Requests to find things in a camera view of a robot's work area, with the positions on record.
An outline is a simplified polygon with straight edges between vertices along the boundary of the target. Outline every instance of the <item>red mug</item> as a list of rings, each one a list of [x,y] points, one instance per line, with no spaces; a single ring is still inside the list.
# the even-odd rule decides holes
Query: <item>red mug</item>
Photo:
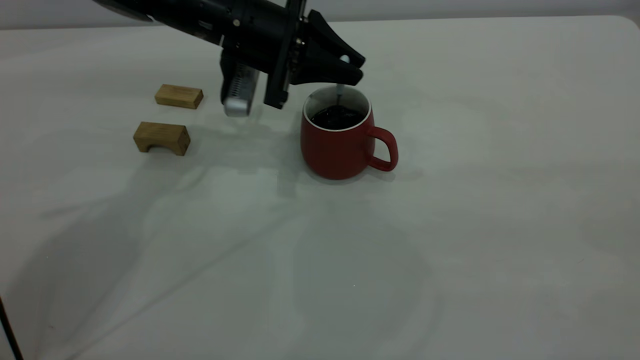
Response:
[[[356,176],[368,166],[382,171],[395,169],[398,164],[396,138],[387,130],[374,125],[371,101],[358,90],[346,87],[340,98],[340,105],[367,114],[357,125],[342,130],[329,130],[311,122],[316,114],[335,103],[335,86],[316,90],[305,101],[300,145],[309,167],[318,175],[334,180]],[[375,139],[380,139],[387,145],[391,161],[373,156]]]

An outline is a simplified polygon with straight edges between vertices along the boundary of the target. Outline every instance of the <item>table surface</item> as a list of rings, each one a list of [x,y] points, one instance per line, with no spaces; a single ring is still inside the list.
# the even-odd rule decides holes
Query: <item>table surface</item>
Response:
[[[220,49],[178,31],[0,32],[0,293],[27,359],[640,356],[638,28],[333,26],[393,173],[304,165],[322,85],[226,118]],[[205,99],[157,105],[163,83]],[[141,121],[186,125],[186,156],[138,152]]]

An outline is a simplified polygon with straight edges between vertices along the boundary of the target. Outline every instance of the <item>coffee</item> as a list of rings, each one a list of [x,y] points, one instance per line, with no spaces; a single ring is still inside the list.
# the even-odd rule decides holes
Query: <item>coffee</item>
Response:
[[[364,117],[365,115],[359,111],[333,105],[317,113],[311,118],[311,122],[323,129],[342,130],[358,125]]]

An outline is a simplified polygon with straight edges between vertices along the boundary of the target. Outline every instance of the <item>wooden block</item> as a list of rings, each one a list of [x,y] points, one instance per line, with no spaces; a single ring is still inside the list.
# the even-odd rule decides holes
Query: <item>wooden block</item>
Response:
[[[156,102],[160,105],[197,109],[203,97],[201,89],[164,84],[156,93]]]
[[[191,143],[186,126],[141,122],[133,135],[141,152],[149,152],[151,146],[164,146],[176,155],[184,156]]]

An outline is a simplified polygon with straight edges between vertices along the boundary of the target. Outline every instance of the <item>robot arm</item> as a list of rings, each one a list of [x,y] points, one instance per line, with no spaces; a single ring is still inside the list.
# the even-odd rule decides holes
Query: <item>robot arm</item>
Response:
[[[365,58],[311,10],[306,0],[286,7],[268,0],[94,0],[127,17],[162,22],[224,48],[221,100],[230,116],[249,114],[259,72],[269,75],[264,103],[282,109],[289,84],[362,79]],[[340,60],[349,56],[349,62]]]

